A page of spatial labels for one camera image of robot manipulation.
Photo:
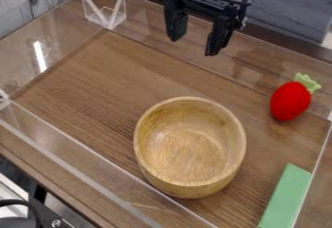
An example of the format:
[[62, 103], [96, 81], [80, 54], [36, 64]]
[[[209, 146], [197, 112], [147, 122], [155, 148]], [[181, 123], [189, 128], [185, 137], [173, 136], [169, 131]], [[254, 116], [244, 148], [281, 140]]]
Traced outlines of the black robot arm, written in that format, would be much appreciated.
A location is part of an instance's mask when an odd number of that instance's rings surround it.
[[204, 16], [213, 21], [205, 55], [217, 55], [229, 45], [233, 31], [245, 27], [249, 6], [250, 0], [163, 0], [167, 37], [173, 42], [181, 40], [187, 33], [189, 15]]

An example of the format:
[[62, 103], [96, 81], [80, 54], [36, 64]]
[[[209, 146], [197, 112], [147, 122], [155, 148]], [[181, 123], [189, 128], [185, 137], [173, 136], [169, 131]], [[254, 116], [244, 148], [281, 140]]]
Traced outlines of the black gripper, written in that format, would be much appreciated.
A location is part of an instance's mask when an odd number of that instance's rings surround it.
[[214, 18], [205, 55], [217, 55], [229, 44], [233, 29], [241, 30], [245, 26], [250, 4], [250, 0], [163, 0], [166, 33], [170, 40], [177, 42], [187, 33], [187, 13]]

